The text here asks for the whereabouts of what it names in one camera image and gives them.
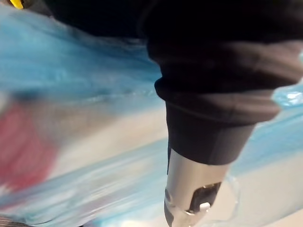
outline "red object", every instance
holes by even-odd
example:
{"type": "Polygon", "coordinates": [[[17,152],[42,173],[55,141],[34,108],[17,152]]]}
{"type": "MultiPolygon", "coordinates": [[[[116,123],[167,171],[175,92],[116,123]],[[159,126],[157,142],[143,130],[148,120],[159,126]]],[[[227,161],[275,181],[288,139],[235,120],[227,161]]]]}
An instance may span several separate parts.
{"type": "Polygon", "coordinates": [[[19,191],[43,182],[56,153],[22,105],[11,105],[0,114],[0,186],[19,191]]]}

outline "silver nozzle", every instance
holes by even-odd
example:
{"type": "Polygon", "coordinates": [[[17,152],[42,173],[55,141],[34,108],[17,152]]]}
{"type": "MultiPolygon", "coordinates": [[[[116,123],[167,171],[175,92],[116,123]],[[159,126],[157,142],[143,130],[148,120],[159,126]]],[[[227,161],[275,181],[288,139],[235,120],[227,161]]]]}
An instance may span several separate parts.
{"type": "Polygon", "coordinates": [[[213,205],[228,168],[201,164],[171,150],[164,206],[168,225],[196,225],[213,205]]]}

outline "yellow object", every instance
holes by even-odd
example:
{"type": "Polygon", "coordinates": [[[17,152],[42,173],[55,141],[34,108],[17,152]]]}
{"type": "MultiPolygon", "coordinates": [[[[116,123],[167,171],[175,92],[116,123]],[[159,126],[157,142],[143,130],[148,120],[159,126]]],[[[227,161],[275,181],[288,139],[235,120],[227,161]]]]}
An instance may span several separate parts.
{"type": "Polygon", "coordinates": [[[18,9],[23,9],[21,0],[10,0],[10,2],[13,4],[14,7],[18,9]]]}

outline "plastic wrap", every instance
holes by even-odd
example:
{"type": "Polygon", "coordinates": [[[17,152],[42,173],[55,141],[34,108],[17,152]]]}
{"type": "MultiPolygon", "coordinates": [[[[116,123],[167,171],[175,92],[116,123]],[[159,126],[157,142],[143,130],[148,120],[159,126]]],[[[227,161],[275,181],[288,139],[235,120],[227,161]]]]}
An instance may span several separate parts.
{"type": "MultiPolygon", "coordinates": [[[[0,138],[0,215],[42,227],[165,227],[159,77],[138,40],[0,6],[0,135],[9,137],[0,138]]],[[[201,226],[260,227],[303,207],[302,92],[275,92],[283,111],[256,128],[201,226]]]]}

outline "white surface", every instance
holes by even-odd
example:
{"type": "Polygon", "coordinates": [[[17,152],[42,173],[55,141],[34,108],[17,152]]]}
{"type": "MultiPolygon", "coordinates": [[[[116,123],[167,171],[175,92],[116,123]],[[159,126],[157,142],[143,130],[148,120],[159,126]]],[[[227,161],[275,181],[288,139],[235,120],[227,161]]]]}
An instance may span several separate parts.
{"type": "Polygon", "coordinates": [[[164,109],[121,117],[108,127],[65,147],[49,178],[70,173],[167,136],[164,109]]]}
{"type": "Polygon", "coordinates": [[[303,225],[303,210],[298,211],[266,227],[301,227],[303,225]]]}

